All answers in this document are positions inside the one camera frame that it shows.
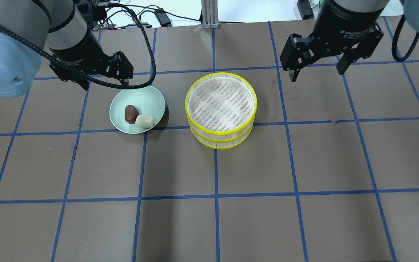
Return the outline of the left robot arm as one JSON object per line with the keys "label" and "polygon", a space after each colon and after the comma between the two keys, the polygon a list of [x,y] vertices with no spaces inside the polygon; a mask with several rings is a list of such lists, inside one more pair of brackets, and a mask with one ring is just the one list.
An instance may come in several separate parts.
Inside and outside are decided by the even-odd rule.
{"label": "left robot arm", "polygon": [[[100,74],[122,85],[133,77],[123,52],[104,53],[92,33],[98,21],[92,0],[0,0],[0,26],[86,75]],[[0,31],[0,97],[30,91],[41,54]]]}

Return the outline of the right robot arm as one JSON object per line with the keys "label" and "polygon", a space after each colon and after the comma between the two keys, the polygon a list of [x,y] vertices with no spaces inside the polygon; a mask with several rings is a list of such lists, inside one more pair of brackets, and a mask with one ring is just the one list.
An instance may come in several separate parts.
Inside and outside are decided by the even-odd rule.
{"label": "right robot arm", "polygon": [[[397,62],[408,59],[419,40],[419,0],[401,3],[403,16],[391,45],[391,54]],[[289,73],[290,80],[295,82],[301,69],[325,57],[341,55],[336,65],[340,75],[357,60],[369,58],[383,37],[377,19],[387,4],[387,0],[324,0],[312,33],[308,37],[289,35],[280,55],[282,68]],[[407,53],[400,56],[397,45],[406,22],[416,34]]]}

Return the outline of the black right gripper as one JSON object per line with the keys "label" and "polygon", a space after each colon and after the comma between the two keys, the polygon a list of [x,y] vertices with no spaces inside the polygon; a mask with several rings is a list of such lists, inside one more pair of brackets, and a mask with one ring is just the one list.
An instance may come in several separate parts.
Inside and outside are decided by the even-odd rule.
{"label": "black right gripper", "polygon": [[324,0],[311,37],[289,35],[279,57],[282,69],[296,82],[300,70],[314,63],[314,55],[343,52],[336,69],[344,75],[351,64],[371,57],[382,40],[376,22],[381,12],[381,0]]}

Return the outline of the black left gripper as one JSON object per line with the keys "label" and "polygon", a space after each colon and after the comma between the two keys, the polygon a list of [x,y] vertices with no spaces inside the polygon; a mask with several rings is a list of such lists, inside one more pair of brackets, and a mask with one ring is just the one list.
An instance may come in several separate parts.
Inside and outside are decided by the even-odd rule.
{"label": "black left gripper", "polygon": [[72,81],[88,91],[92,75],[102,75],[118,80],[121,85],[129,85],[133,78],[133,65],[125,53],[118,51],[113,55],[104,53],[92,32],[87,32],[80,43],[73,47],[51,49],[50,68],[64,82]]}

